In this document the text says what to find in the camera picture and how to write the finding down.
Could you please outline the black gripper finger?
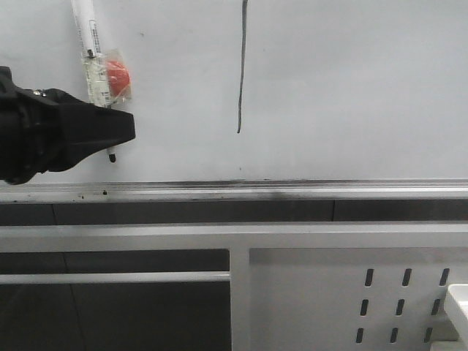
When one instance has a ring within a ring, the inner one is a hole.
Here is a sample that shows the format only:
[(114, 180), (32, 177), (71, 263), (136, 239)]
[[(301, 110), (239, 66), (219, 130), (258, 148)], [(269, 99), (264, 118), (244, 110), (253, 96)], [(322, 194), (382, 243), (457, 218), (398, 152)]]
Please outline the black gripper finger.
[(44, 94), (55, 103), (53, 127), (48, 136), (53, 149), (46, 166), (50, 172), (69, 170), (98, 151), (136, 137), (131, 113), (98, 107), (59, 89), (47, 89)]

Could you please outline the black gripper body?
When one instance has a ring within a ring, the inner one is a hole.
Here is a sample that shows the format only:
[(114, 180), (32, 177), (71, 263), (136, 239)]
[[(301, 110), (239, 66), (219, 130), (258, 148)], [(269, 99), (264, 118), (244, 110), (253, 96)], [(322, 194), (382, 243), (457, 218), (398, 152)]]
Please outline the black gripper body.
[(16, 86), (9, 67), (1, 67), (1, 180), (29, 182), (48, 171), (61, 151), (54, 103)]

